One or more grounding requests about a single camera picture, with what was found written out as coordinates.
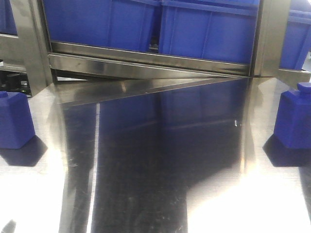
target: blue plastic bin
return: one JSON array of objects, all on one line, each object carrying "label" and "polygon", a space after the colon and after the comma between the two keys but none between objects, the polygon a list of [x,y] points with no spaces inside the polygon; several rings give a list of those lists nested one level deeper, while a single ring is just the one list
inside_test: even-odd
[{"label": "blue plastic bin", "polygon": [[290,11],[281,68],[301,70],[311,48],[311,13]]},{"label": "blue plastic bin", "polygon": [[154,20],[154,28],[152,32],[152,36],[158,39],[160,38],[161,19],[162,19],[162,6],[158,6],[155,8],[155,20]]},{"label": "blue plastic bin", "polygon": [[287,148],[311,149],[311,83],[282,93],[274,135]]},{"label": "blue plastic bin", "polygon": [[160,53],[250,63],[257,7],[172,0],[164,0],[162,5]]},{"label": "blue plastic bin", "polygon": [[[186,1],[163,1],[160,53],[250,63],[257,6],[240,3],[230,7],[228,1],[221,0]],[[310,25],[311,13],[290,11],[281,68],[301,70],[311,48]]]},{"label": "blue plastic bin", "polygon": [[311,12],[311,4],[308,0],[292,0],[291,9],[297,11]]},{"label": "blue plastic bin", "polygon": [[259,0],[199,0],[204,2],[213,2],[213,3],[219,3],[219,4],[234,4],[234,5],[259,5]]},{"label": "blue plastic bin", "polygon": [[17,35],[9,0],[0,0],[0,33]]},{"label": "blue plastic bin", "polygon": [[44,0],[52,40],[146,51],[157,0]]}]

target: blue plastic block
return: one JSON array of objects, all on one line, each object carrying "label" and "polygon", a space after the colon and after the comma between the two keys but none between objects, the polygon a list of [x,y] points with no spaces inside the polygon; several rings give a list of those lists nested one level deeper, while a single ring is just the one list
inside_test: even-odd
[{"label": "blue plastic block", "polygon": [[0,33],[17,35],[9,0],[0,0]]},{"label": "blue plastic block", "polygon": [[257,8],[164,0],[159,52],[250,63]]},{"label": "blue plastic block", "polygon": [[147,51],[157,0],[44,0],[52,40]]},{"label": "blue plastic block", "polygon": [[0,91],[0,148],[20,149],[34,135],[26,95]]},{"label": "blue plastic block", "polygon": [[311,148],[311,83],[282,93],[274,135],[287,148]]}]

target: reflective metal surface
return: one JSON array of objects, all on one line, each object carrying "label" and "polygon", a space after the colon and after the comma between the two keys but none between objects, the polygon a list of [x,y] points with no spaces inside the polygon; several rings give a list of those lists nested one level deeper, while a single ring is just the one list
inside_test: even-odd
[{"label": "reflective metal surface", "polygon": [[6,66],[3,62],[0,62],[0,70],[4,70],[4,71],[11,71],[11,72],[20,72],[20,73],[26,73],[26,69],[25,68],[21,68],[19,66],[13,66],[11,64],[9,64],[8,66]]},{"label": "reflective metal surface", "polygon": [[36,95],[55,79],[47,58],[49,38],[40,0],[10,0],[30,88]]},{"label": "reflective metal surface", "polygon": [[0,150],[0,229],[310,232],[309,157],[271,140],[287,85],[152,82],[51,86],[30,99],[37,138]]},{"label": "reflective metal surface", "polygon": [[[203,79],[222,78],[224,76],[224,74],[213,72],[144,65],[78,55],[52,53],[48,55],[48,58],[52,69],[128,79]],[[240,76],[229,74],[226,77],[240,78]]]},{"label": "reflective metal surface", "polygon": [[17,36],[0,34],[0,58],[6,67],[25,68]]},{"label": "reflective metal surface", "polygon": [[291,0],[261,0],[251,65],[253,77],[277,77]]},{"label": "reflective metal surface", "polygon": [[311,78],[311,73],[304,70],[280,69],[277,78],[286,85],[297,88],[297,83],[307,83]]},{"label": "reflective metal surface", "polygon": [[247,76],[249,65],[52,42],[53,52]]}]

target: metal shelf rail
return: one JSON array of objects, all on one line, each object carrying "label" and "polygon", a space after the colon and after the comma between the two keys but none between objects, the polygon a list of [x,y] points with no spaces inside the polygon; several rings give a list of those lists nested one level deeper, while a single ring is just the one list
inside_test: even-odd
[{"label": "metal shelf rail", "polygon": [[0,70],[27,72],[33,95],[56,81],[58,70],[130,79],[277,77],[289,84],[311,75],[279,68],[291,0],[260,1],[251,65],[51,42],[42,0],[10,2],[18,36],[0,34]]}]

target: metal edge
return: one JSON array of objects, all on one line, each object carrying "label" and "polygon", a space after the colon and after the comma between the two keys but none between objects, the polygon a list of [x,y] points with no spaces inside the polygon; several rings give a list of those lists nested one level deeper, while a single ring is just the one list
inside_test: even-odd
[{"label": "metal edge", "polygon": [[50,69],[49,37],[41,0],[10,0],[32,95],[56,79]]},{"label": "metal edge", "polygon": [[260,1],[250,76],[278,75],[290,4],[291,0]]},{"label": "metal edge", "polygon": [[52,69],[99,76],[128,79],[241,78],[241,75],[224,75],[214,72],[94,59],[77,55],[50,53],[48,57]]},{"label": "metal edge", "polygon": [[280,69],[277,75],[277,79],[294,89],[297,89],[297,83],[307,83],[310,78],[311,73],[303,70]]},{"label": "metal edge", "polygon": [[26,73],[26,69],[22,67],[11,67],[6,66],[3,62],[0,62],[0,70],[2,71],[10,71],[10,72],[18,72],[18,73]]},{"label": "metal edge", "polygon": [[3,60],[3,66],[23,68],[24,62],[20,51],[18,36],[0,34],[0,58]]},{"label": "metal edge", "polygon": [[232,79],[126,80],[63,83],[52,87],[57,93],[57,102],[69,107],[228,81]]},{"label": "metal edge", "polygon": [[52,42],[53,52],[247,76],[249,65]]}]

